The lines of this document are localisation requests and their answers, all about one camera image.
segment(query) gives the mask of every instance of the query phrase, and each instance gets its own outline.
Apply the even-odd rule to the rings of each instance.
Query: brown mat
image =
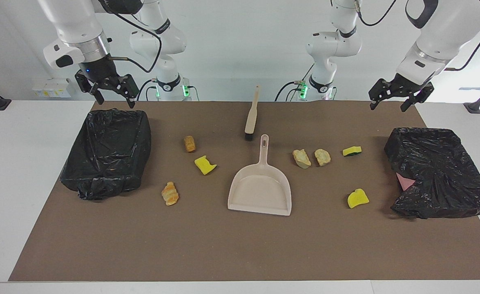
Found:
[[[423,127],[399,102],[260,103],[253,142],[243,139],[244,102],[139,102],[150,118],[152,154],[139,190],[100,203],[57,183],[10,281],[299,281],[480,279],[480,220],[409,220],[389,209],[399,194],[383,147],[395,127]],[[127,109],[125,102],[103,108]],[[289,217],[227,209],[236,171],[268,162],[292,189]],[[193,135],[197,151],[184,151]],[[341,150],[361,145],[359,156]],[[303,170],[294,149],[330,152],[333,162]],[[219,165],[203,176],[193,164]],[[160,191],[176,183],[180,201]],[[349,209],[363,188],[371,202]]]

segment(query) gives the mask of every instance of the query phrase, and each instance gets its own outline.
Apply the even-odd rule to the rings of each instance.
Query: black plastic bag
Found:
[[[401,216],[464,218],[480,214],[480,174],[447,129],[396,128],[385,153],[393,170],[415,183],[391,207]]]
[[[102,200],[141,185],[151,152],[145,112],[89,112],[60,175],[64,186],[85,200]]]

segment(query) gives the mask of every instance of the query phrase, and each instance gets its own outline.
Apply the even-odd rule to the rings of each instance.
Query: dustpan handle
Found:
[[[267,165],[267,153],[269,149],[269,136],[262,135],[260,139],[260,161],[258,163]]]

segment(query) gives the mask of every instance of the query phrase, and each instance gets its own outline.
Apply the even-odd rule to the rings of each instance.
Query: yellow sponge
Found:
[[[352,146],[343,150],[343,156],[355,156],[362,152],[361,146]]]
[[[347,199],[348,206],[350,208],[355,208],[360,204],[367,204],[369,203],[369,198],[367,198],[367,194],[362,189],[356,189],[356,191],[352,192]]]
[[[194,163],[204,175],[210,173],[216,167],[216,164],[210,164],[207,156],[197,158]]]

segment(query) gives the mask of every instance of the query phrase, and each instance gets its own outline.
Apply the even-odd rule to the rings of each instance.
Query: brush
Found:
[[[255,98],[251,104],[251,110],[247,115],[247,122],[245,123],[245,140],[252,141],[255,135],[256,116],[258,115],[258,95],[260,93],[260,85],[256,86]]]

